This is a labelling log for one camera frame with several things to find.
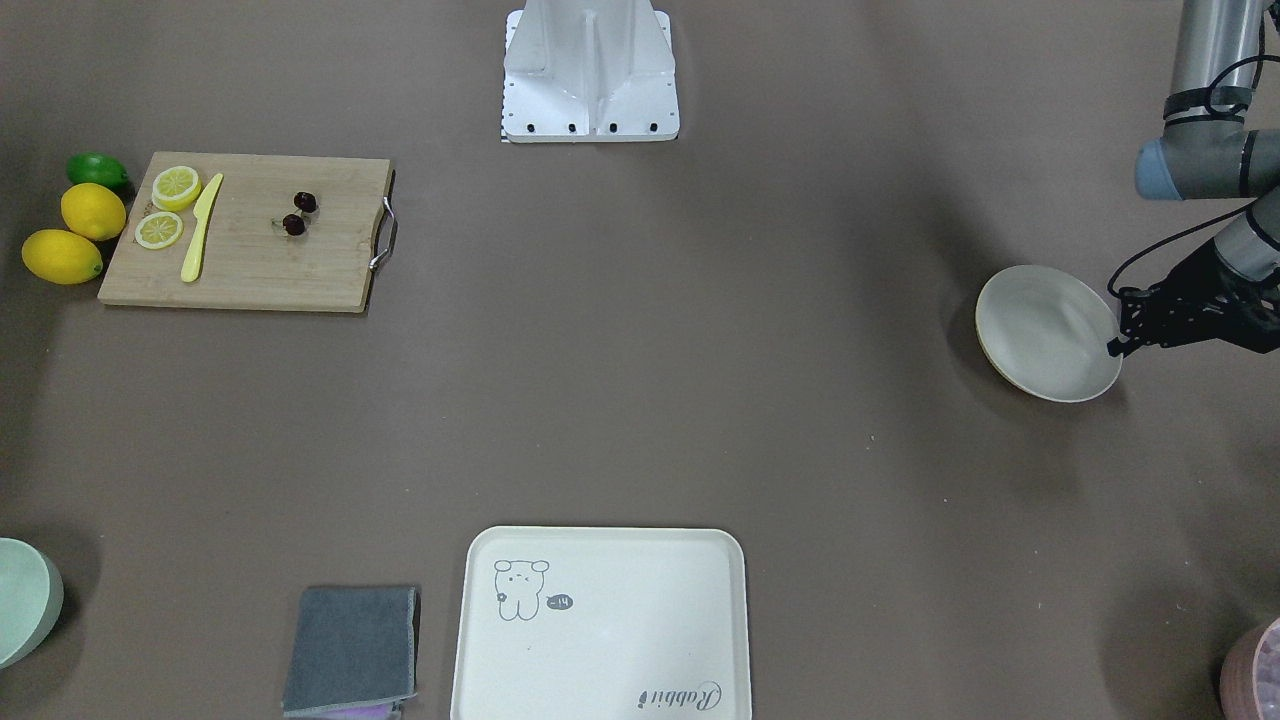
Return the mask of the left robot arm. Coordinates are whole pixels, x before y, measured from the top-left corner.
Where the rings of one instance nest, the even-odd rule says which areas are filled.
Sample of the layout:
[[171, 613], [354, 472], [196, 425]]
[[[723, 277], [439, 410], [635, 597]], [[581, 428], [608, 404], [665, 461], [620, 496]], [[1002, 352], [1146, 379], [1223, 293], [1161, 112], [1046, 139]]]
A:
[[1148, 288], [1117, 287], [1119, 334], [1110, 355], [1221, 340], [1257, 354], [1277, 348], [1279, 137], [1245, 115], [1263, 65], [1277, 55], [1265, 32], [1275, 1], [1187, 1], [1181, 9], [1164, 132], [1135, 159], [1148, 200], [1240, 199], [1212, 220], [1215, 234]]

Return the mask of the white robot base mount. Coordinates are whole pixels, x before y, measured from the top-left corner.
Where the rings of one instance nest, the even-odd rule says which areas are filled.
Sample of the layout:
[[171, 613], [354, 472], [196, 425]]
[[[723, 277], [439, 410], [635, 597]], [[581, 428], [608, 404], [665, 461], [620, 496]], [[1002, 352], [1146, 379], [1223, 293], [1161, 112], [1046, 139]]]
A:
[[649, 1], [527, 1], [504, 23], [500, 137], [632, 143], [678, 137], [675, 42]]

